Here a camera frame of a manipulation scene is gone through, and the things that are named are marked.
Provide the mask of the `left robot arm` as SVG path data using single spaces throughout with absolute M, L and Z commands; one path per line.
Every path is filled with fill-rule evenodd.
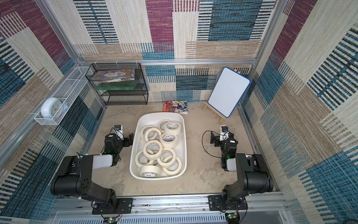
M 55 196 L 80 197 L 91 202 L 93 215 L 130 214 L 132 198 L 117 198 L 113 189 L 92 181 L 92 171 L 116 166 L 120 152 L 133 144 L 134 134 L 120 139 L 116 134 L 105 136 L 101 155 L 66 156 L 53 178 L 50 192 Z

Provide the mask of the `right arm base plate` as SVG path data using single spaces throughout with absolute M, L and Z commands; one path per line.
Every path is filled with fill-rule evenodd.
M 243 199 L 223 199 L 221 195 L 209 195 L 208 204 L 210 211 L 240 211 L 248 208 L 245 198 Z

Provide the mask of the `white plastic storage box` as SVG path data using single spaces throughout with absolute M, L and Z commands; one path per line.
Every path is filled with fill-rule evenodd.
M 135 157 L 138 152 L 143 151 L 143 147 L 147 143 L 145 140 L 141 139 L 140 131 L 143 128 L 143 126 L 147 126 L 147 125 L 153 126 L 154 128 L 158 128 L 158 123 L 164 119 L 169 119 L 170 121 L 179 122 L 182 126 L 181 133 L 177 135 L 178 145 L 174 149 L 176 156 L 179 157 L 182 162 L 181 171 L 178 175 L 168 176 L 163 171 L 163 168 L 158 165 L 157 160 L 154 160 L 153 165 L 161 167 L 161 177 L 158 177 L 158 178 L 140 177 L 139 176 L 140 168 L 136 166 Z M 134 143 L 132 146 L 131 160 L 130 160 L 131 175 L 134 178 L 139 179 L 139 180 L 155 180 L 155 181 L 168 180 L 168 179 L 173 179 L 173 178 L 181 176 L 185 172 L 186 167 L 187 167 L 187 148 L 186 148 L 186 131 L 185 131 L 184 118 L 180 114 L 176 114 L 176 113 L 150 113 L 150 114 L 143 115 L 139 119 L 139 121 L 137 123 L 136 131 L 135 131 Z

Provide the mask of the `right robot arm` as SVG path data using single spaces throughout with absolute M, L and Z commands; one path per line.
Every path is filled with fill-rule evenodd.
M 238 141 L 230 132 L 211 131 L 210 134 L 210 143 L 221 150 L 221 168 L 237 176 L 233 184 L 224 187 L 220 196 L 208 196 L 211 211 L 245 210 L 248 208 L 246 196 L 273 190 L 273 180 L 261 154 L 237 153 Z

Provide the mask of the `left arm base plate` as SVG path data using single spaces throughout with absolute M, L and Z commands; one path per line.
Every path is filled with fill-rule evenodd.
M 92 215 L 105 214 L 130 214 L 133 204 L 133 198 L 117 198 L 114 205 L 106 203 L 92 204 Z

